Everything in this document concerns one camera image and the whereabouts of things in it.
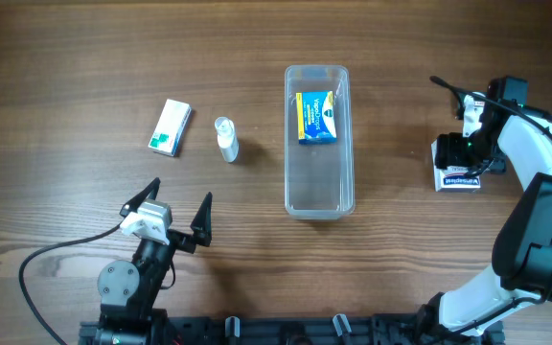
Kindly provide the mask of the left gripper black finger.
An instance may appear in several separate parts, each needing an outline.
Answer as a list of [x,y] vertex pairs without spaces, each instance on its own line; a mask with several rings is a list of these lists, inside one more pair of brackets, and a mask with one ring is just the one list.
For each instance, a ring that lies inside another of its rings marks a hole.
[[159,187],[160,187],[160,178],[155,177],[151,183],[143,189],[140,193],[128,200],[120,210],[120,216],[125,218],[132,212],[137,212],[141,204],[147,200],[156,200]]
[[190,225],[196,245],[209,247],[212,241],[212,211],[213,194],[209,192],[202,200]]

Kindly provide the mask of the white Hansaplast box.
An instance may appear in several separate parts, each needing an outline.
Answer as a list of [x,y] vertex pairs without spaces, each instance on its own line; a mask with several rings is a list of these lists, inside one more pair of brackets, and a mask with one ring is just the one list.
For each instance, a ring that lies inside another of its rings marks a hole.
[[[438,149],[438,140],[431,144],[432,162],[434,163]],[[468,168],[449,166],[439,169],[433,164],[434,187],[436,192],[474,192],[481,188],[480,177],[466,177]]]

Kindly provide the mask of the blue VapoDrops box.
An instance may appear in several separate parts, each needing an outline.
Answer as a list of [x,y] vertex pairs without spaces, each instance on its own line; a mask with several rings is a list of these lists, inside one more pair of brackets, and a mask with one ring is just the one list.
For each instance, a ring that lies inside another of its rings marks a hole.
[[297,92],[295,101],[298,142],[301,145],[337,141],[333,91]]

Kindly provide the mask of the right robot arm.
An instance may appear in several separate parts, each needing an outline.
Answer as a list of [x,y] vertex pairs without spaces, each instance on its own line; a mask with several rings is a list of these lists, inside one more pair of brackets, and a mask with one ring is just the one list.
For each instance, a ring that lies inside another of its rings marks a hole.
[[414,318],[427,344],[483,342],[484,333],[527,307],[552,303],[552,115],[527,102],[526,80],[504,76],[478,94],[433,76],[457,102],[484,104],[471,133],[442,134],[434,165],[457,166],[468,177],[511,164],[523,194],[499,231],[492,262],[456,290],[436,294]]

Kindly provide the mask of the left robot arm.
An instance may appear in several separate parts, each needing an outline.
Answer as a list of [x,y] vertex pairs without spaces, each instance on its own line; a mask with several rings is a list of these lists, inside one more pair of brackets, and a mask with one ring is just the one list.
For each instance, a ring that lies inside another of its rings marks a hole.
[[168,272],[175,272],[173,257],[178,251],[193,254],[212,240],[211,211],[213,194],[203,198],[191,231],[171,228],[173,211],[156,199],[160,179],[154,178],[140,193],[121,208],[118,229],[140,239],[129,261],[108,264],[98,277],[101,296],[100,318],[94,344],[181,344],[182,336],[167,312],[154,306],[165,285]]

